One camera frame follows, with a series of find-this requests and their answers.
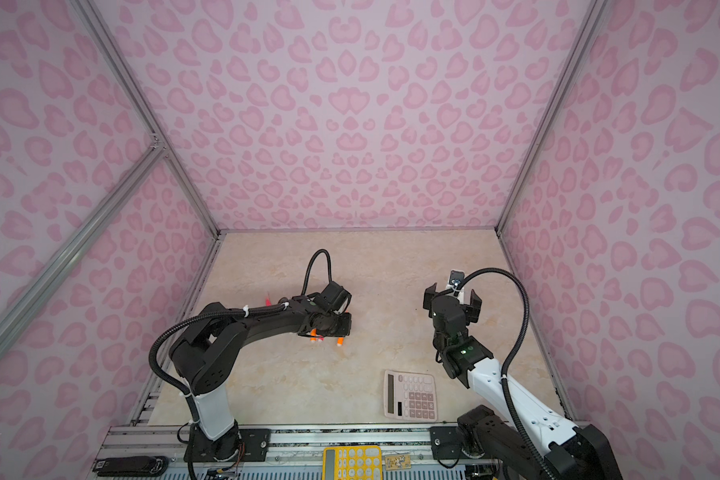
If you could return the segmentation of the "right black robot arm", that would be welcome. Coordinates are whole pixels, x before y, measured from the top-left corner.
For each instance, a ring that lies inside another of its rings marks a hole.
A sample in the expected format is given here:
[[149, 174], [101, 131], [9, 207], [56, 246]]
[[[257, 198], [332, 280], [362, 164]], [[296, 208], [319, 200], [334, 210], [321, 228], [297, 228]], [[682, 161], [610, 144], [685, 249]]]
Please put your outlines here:
[[449, 378], [487, 402], [458, 418], [464, 454], [496, 458], [525, 479], [623, 477], [603, 432], [556, 413], [469, 334], [481, 308], [476, 293], [464, 303], [454, 289], [438, 292], [432, 285], [423, 308], [433, 323], [436, 360]]

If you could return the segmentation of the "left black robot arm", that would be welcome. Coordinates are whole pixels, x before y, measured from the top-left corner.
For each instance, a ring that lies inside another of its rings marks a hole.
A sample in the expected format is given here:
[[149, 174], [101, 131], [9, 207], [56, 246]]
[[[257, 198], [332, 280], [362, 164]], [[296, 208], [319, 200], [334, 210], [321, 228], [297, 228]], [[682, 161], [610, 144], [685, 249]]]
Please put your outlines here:
[[219, 302], [160, 334], [148, 352], [152, 372], [176, 388], [190, 415], [184, 461], [239, 461], [246, 449], [226, 382], [243, 347], [283, 334], [343, 338], [351, 332], [352, 295], [331, 281], [323, 291], [260, 307]]

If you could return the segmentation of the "pink desk calculator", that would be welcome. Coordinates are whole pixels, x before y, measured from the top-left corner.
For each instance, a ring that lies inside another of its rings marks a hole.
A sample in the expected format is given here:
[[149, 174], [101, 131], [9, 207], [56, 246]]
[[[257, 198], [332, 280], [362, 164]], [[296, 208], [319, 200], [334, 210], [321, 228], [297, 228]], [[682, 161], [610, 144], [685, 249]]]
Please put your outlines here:
[[406, 422], [435, 422], [438, 404], [435, 379], [430, 374], [386, 370], [383, 379], [383, 414]]

